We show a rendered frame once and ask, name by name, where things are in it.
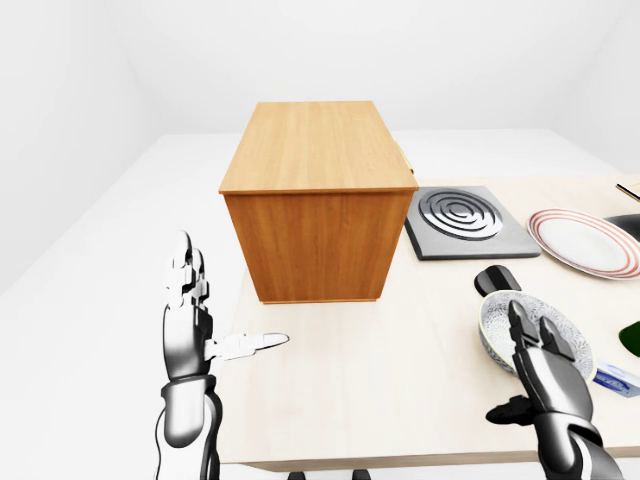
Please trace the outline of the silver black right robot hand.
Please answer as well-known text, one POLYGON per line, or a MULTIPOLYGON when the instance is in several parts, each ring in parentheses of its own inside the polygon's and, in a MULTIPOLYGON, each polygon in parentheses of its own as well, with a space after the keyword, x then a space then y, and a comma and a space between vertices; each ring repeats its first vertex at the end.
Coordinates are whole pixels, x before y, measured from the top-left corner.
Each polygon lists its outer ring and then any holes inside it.
POLYGON ((486 419, 498 425, 527 426, 544 414, 562 414, 571 417, 577 425, 591 429, 591 395, 574 365, 570 345, 555 324, 545 316, 534 324, 516 300, 509 302, 508 318, 510 335, 515 342, 513 361, 527 394, 494 407, 486 419))

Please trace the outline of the blue and white box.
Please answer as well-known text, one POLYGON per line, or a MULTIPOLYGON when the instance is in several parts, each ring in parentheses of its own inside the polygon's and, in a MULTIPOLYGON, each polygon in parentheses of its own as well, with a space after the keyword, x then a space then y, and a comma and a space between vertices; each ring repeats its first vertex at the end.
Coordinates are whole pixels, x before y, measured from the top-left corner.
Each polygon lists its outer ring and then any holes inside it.
POLYGON ((593 381, 627 398, 640 396, 640 376, 600 359, 593 381))

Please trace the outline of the patterned white bowl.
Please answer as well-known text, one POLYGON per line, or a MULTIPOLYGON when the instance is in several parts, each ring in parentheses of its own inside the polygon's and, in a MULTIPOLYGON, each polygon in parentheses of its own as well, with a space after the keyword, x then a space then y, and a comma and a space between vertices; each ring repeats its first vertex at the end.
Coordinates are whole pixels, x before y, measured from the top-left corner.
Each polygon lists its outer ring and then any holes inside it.
POLYGON ((594 379, 597 367, 591 349, 581 331, 559 310, 528 294, 515 290, 496 291, 484 298, 480 308, 478 331, 487 354, 507 373, 518 377, 513 355, 515 342, 510 334, 509 302, 520 303, 530 320, 539 327, 539 318, 553 322, 562 338, 569 344, 575 358, 574 366, 586 382, 594 379))

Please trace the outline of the dark green object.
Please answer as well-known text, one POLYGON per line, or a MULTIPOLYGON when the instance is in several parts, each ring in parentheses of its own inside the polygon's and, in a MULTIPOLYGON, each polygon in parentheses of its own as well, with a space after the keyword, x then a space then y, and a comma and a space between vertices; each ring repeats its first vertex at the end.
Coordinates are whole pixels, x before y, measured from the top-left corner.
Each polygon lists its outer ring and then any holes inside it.
POLYGON ((640 321, 621 329, 618 337, 627 351, 640 358, 640 321))

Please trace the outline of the flat dark stove plate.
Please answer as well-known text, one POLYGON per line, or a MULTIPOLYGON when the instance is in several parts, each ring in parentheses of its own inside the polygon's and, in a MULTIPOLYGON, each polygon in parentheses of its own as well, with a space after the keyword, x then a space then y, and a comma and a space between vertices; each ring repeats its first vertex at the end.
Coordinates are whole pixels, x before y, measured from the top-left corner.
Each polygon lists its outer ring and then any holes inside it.
POLYGON ((421 187, 405 228, 419 260, 533 258, 538 244, 484 186, 421 187))

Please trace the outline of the wooden cabinet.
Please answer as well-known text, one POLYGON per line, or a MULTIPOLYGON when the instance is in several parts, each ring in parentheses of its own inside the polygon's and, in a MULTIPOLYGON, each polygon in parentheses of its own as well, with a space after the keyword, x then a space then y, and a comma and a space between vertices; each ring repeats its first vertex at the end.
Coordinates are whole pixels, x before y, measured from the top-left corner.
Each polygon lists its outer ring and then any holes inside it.
POLYGON ((261 102, 220 193, 278 304, 378 299, 417 188, 372 102, 261 102))

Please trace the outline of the white plate with red rings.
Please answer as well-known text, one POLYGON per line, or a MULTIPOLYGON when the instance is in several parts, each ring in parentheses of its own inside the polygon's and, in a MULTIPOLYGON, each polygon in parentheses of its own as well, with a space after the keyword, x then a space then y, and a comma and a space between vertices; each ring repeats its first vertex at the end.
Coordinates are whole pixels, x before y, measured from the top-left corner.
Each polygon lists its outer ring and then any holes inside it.
POLYGON ((602 218, 570 209, 533 213, 527 229, 549 255, 581 272, 611 280, 640 280, 640 243, 602 218))

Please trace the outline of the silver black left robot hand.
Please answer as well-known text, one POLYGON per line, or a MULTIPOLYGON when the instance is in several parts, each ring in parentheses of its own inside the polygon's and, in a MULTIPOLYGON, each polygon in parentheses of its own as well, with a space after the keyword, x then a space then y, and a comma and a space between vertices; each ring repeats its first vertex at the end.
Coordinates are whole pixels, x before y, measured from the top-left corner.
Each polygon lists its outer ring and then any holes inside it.
POLYGON ((209 282, 204 257, 189 234, 177 234, 168 273, 168 301, 163 313, 163 355, 171 381, 205 375, 211 361, 250 357, 290 340, 285 333, 233 334, 214 338, 214 319, 205 302, 209 282))

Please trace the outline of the round black stove knob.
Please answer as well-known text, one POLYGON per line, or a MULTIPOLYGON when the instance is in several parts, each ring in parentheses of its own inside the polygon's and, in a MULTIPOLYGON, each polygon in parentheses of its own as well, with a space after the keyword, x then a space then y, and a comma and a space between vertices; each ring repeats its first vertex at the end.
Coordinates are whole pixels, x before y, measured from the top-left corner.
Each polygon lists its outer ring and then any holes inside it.
POLYGON ((491 265, 478 273, 474 287, 482 297, 497 291, 522 290, 511 271, 503 265, 491 265))

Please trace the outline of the black object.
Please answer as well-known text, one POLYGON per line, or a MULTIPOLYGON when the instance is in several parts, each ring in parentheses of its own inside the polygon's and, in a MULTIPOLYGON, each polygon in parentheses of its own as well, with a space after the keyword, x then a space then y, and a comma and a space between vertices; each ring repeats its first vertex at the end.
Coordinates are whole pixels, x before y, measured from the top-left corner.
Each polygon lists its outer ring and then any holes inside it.
POLYGON ((640 242, 640 214, 607 217, 606 221, 626 231, 640 242))

